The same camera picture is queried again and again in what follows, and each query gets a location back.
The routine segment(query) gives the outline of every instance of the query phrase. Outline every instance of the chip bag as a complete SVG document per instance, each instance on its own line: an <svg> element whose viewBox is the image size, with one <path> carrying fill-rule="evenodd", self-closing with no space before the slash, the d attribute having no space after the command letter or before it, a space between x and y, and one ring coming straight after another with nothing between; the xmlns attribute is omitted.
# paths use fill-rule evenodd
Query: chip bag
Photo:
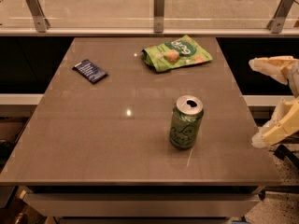
<svg viewBox="0 0 299 224"><path fill-rule="evenodd" d="M144 63L154 66L157 72L212 60L212 56L187 35L142 51Z"/></svg>

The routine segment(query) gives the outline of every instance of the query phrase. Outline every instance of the table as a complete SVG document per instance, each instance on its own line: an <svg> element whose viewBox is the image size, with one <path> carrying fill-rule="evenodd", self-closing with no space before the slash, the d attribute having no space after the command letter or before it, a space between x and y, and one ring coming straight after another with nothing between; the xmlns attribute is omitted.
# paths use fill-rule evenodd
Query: table
<svg viewBox="0 0 299 224"><path fill-rule="evenodd" d="M1 185L55 217L238 217L264 186L280 183L217 41L196 41L213 61L157 74L141 50L174 37L75 38L13 155ZM91 84L72 67L89 59L108 72ZM196 144L170 145L172 107L201 99Z"/></svg>

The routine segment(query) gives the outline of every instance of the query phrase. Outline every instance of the can top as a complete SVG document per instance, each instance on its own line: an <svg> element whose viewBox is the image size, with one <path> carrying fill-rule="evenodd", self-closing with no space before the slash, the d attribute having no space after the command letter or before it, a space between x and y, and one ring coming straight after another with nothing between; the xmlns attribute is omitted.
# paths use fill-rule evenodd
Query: can top
<svg viewBox="0 0 299 224"><path fill-rule="evenodd" d="M203 103L192 95L183 95L177 99L177 108L186 115L197 115L203 110Z"/></svg>

